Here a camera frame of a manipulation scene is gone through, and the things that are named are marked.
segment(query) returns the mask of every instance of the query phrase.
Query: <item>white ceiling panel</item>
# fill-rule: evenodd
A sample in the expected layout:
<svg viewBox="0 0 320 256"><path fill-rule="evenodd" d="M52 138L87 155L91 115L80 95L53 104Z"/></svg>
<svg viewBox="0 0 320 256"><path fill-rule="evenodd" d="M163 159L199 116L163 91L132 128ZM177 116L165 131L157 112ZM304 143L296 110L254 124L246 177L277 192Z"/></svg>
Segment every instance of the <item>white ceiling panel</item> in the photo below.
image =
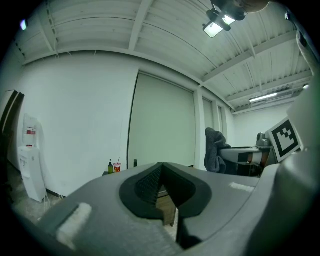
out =
<svg viewBox="0 0 320 256"><path fill-rule="evenodd" d="M308 82L295 27L279 4L248 14L214 38L203 32L211 8L210 0L47 0L15 44L25 64L72 51L146 58L195 80L234 110L275 90L289 90L289 97Z"/></svg>

